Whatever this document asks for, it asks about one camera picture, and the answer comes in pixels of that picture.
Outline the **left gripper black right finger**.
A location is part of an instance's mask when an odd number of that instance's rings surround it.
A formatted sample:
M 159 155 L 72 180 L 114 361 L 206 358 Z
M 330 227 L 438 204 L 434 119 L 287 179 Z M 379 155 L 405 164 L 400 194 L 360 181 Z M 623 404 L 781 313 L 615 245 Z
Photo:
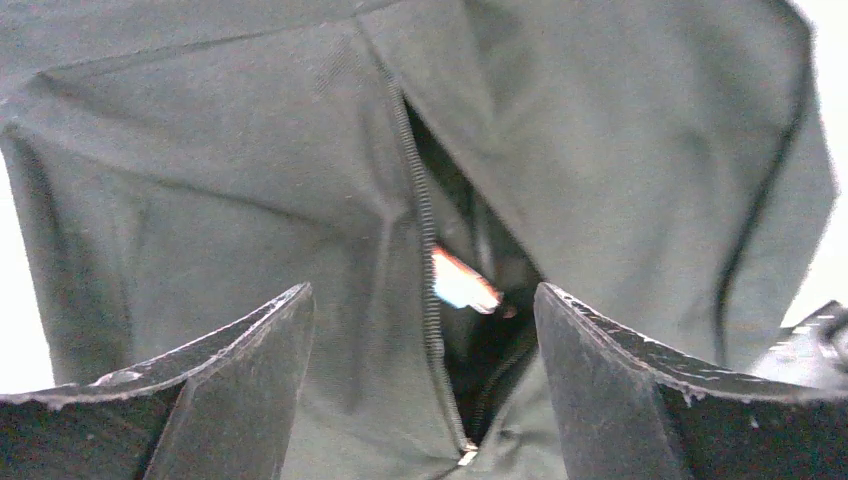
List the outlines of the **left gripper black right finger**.
M 846 477 L 847 389 L 711 364 L 551 284 L 534 307 L 569 478 Z

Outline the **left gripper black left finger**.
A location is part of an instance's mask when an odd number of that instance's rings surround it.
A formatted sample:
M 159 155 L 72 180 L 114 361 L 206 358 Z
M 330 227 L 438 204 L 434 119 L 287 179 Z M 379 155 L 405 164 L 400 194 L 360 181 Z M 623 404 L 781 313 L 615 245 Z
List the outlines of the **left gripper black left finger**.
M 1 398 L 5 479 L 277 479 L 312 347 L 311 286 L 88 385 Z

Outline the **black student backpack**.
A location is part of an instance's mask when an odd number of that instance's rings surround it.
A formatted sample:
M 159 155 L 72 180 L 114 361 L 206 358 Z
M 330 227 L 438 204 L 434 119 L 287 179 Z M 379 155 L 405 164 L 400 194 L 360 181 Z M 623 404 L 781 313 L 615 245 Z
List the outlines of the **black student backpack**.
M 280 479 L 565 478 L 537 285 L 743 369 L 835 193 L 786 1 L 5 1 L 1 150 L 59 383 L 312 285 Z

